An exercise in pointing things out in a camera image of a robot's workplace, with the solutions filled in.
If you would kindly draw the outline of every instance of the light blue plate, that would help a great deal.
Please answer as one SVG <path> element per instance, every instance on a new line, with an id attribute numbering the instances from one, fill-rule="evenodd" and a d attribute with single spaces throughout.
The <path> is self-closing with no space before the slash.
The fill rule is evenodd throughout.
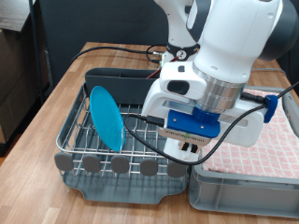
<path id="1" fill-rule="evenodd" d="M 120 151 L 125 131 L 120 110 L 110 93 L 103 87 L 94 87 L 90 96 L 93 124 L 102 141 L 112 150 Z"/>

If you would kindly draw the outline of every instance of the blue gripper mount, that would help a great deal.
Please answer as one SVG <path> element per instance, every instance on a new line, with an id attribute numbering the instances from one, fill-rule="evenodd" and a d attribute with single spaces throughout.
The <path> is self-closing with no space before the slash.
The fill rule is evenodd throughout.
<path id="1" fill-rule="evenodd" d="M 215 138 L 221 132 L 219 116 L 220 114 L 202 111 L 197 107 L 194 108 L 192 115 L 169 110 L 167 128 L 206 138 Z"/>
<path id="2" fill-rule="evenodd" d="M 278 108 L 278 98 L 276 97 L 276 95 L 267 95 L 265 97 L 265 101 L 267 102 L 268 111 L 264 115 L 263 122 L 269 123 Z"/>

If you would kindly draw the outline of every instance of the pink checkered cloth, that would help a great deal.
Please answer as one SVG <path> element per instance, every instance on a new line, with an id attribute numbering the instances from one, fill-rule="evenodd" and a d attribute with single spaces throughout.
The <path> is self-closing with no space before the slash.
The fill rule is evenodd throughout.
<path id="1" fill-rule="evenodd" d="M 277 95 L 263 91 L 246 92 L 261 96 Z M 203 156 L 217 141 L 212 140 L 202 149 Z M 270 123 L 263 126 L 261 136 L 254 147 L 238 147 L 223 143 L 203 164 L 203 169 L 228 174 L 299 178 L 299 138 L 292 130 L 281 100 L 275 116 Z"/>

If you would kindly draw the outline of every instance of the wooden tabletop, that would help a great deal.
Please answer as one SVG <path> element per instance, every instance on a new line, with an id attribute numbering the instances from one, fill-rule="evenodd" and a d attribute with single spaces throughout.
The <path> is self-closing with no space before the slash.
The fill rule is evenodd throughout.
<path id="1" fill-rule="evenodd" d="M 85 49 L 111 44 L 87 43 Z M 113 45 L 146 50 L 146 46 Z M 167 196 L 157 205 L 98 203 L 83 199 L 63 182 L 54 163 L 55 140 L 84 81 L 94 67 L 155 69 L 145 55 L 97 50 L 74 61 L 50 98 L 0 168 L 0 224 L 2 223 L 299 223 L 295 219 L 198 211 L 188 193 Z M 254 67 L 277 67 L 258 61 Z M 254 72 L 250 85 L 287 88 L 280 72 Z"/>
<path id="2" fill-rule="evenodd" d="M 0 29 L 20 32 L 29 14 L 28 0 L 1 0 Z"/>

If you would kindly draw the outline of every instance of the gray plastic bin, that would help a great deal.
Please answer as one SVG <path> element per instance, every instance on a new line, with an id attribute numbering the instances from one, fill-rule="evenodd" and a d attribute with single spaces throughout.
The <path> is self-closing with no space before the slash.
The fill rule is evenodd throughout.
<path id="1" fill-rule="evenodd" d="M 278 88 L 247 88 L 259 91 L 283 91 Z M 290 93 L 283 96 L 282 103 L 298 136 L 298 106 Z M 198 165 L 192 168 L 189 200 L 198 210 L 299 217 L 299 180 L 207 172 L 202 169 L 202 165 Z"/>

